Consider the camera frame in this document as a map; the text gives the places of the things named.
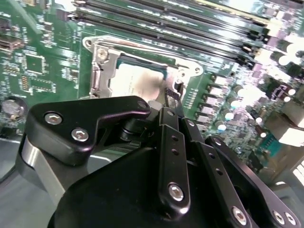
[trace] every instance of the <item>motherboard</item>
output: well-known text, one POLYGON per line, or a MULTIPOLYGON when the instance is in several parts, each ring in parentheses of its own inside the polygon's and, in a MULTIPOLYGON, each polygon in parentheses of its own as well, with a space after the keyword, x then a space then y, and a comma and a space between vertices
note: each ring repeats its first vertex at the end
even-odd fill
POLYGON ((165 88, 256 173, 304 146, 301 0, 1 0, 0 137, 38 103, 165 88))

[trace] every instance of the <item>silver metal surface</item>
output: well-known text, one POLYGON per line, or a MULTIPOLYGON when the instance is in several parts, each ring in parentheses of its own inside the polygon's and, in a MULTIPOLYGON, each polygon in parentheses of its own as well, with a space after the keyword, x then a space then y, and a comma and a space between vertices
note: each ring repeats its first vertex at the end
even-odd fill
POLYGON ((233 216, 236 218, 236 220, 241 224, 241 225, 246 225, 247 224, 247 219, 246 219, 246 216, 245 214, 240 210, 238 209, 237 207, 233 207, 232 208, 232 213, 233 213, 233 216))
POLYGON ((171 115, 171 116, 174 116, 174 113, 171 112, 171 111, 167 111, 167 113, 168 113, 169 115, 171 115))
POLYGON ((72 130, 72 138, 79 142, 85 142, 89 139, 89 134, 86 130, 82 128, 76 128, 72 130))
POLYGON ((188 123, 189 123, 189 125, 190 125, 191 127, 194 127, 194 126, 195 126, 194 122, 192 122, 191 120, 188 120, 188 123))
POLYGON ((280 215, 277 211, 273 211, 273 214, 275 216, 275 219, 281 224, 281 225, 284 225, 285 224, 285 220, 284 218, 282 217, 282 215, 280 215))
POLYGON ((219 146, 221 145, 221 142, 218 139, 214 139, 214 142, 219 146))
POLYGON ((52 124, 52 125, 57 125, 62 122, 61 116, 56 113, 46 114, 44 119, 46 120, 47 123, 52 124))
POLYGON ((287 220, 292 224, 292 225, 296 225, 296 221, 294 219, 294 217, 292 217, 288 212, 285 212, 285 215, 287 217, 287 220))
POLYGON ((139 101, 139 102, 137 102, 138 103, 138 105, 140 106, 140 107, 142 107, 142 108, 146 108, 147 107, 147 104, 145 103, 145 102, 143 102, 143 101, 139 101))
POLYGON ((55 158, 34 147, 28 138, 25 139, 21 156, 36 171, 55 205, 59 203, 68 187, 88 175, 86 165, 77 167, 65 166, 55 158))
POLYGON ((169 194, 176 201, 182 201, 182 199, 184 198, 183 191, 176 184, 169 185, 169 194))

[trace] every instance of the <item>screw hole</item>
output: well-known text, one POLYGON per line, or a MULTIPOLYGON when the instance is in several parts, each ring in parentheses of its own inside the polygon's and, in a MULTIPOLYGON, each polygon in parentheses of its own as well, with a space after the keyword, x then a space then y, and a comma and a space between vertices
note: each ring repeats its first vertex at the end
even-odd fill
POLYGON ((91 47, 91 46, 92 46, 92 42, 91 42, 90 40, 87 40, 87 41, 85 42, 85 44, 86 44, 88 47, 91 47))
POLYGON ((176 149, 172 149, 172 153, 176 156, 180 154, 176 149))
POLYGON ((167 113, 168 113, 169 115, 171 115, 171 116, 174 116, 174 113, 171 112, 171 111, 168 111, 167 113))
POLYGON ((174 141, 178 141, 179 139, 178 138, 176 138, 174 135, 172 136, 172 139, 174 140, 174 141))
POLYGON ((215 156, 214 156, 212 153, 209 153, 209 156, 210 156, 212 159, 215 159, 215 156))
POLYGON ((223 175, 224 175, 223 172, 222 172, 221 170, 219 170, 219 169, 216 169, 216 172, 217 172, 220 176, 223 176, 223 175))

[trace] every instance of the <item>silver screw head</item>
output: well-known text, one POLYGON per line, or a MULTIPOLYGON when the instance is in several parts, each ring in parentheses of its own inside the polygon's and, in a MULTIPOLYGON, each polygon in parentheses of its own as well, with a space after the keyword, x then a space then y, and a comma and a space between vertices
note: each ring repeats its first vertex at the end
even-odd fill
POLYGON ((48 113, 48 114, 46 114, 44 119, 46 120, 46 122, 48 124, 51 124, 51 125, 57 125, 62 122, 61 116, 56 113, 48 113))
POLYGON ((218 140, 218 139, 214 139, 214 142, 215 142, 217 145, 219 145, 219 146, 222 145, 222 143, 221 143, 220 140, 218 140))
POLYGON ((275 219, 281 224, 281 225, 284 225, 285 224, 285 221, 282 217, 282 215, 280 215, 277 211, 273 211, 273 214, 275 216, 275 219))
POLYGON ((104 49, 98 49, 97 50, 97 56, 102 60, 106 60, 108 58, 108 52, 104 49))
POLYGON ((194 127, 194 126, 195 126, 194 122, 192 122, 191 120, 188 120, 188 123, 189 123, 189 125, 190 125, 191 127, 194 127))
POLYGON ((76 128, 72 131, 72 138, 79 142, 85 142, 89 139, 89 134, 84 129, 76 128))
POLYGON ((288 221, 295 226, 296 221, 295 221, 294 217, 292 217, 291 214, 289 214, 288 212, 285 212, 285 215, 286 215, 288 221))
POLYGON ((137 104, 138 104, 140 107, 142 107, 142 108, 146 108, 146 107, 147 107, 147 104, 146 104, 145 102, 143 102, 143 101, 139 101, 139 102, 137 102, 137 104))
POLYGON ((238 209, 237 207, 233 207, 232 208, 232 213, 233 213, 233 216, 237 219, 237 221, 241 225, 244 226, 244 225, 247 224, 246 216, 245 216, 245 214, 240 209, 238 209))
POLYGON ((176 201, 182 201, 182 199, 184 198, 184 193, 182 192, 181 188, 176 184, 169 185, 169 194, 176 201))

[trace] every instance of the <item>black metal arm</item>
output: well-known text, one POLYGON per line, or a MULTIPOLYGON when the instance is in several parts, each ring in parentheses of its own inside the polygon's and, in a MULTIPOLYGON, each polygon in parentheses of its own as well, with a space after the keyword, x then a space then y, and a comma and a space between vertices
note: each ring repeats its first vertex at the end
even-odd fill
POLYGON ((130 96, 29 111, 16 166, 57 204, 50 227, 301 227, 220 138, 202 138, 178 97, 165 104, 130 96), (138 150, 88 175, 90 154, 134 140, 138 150))

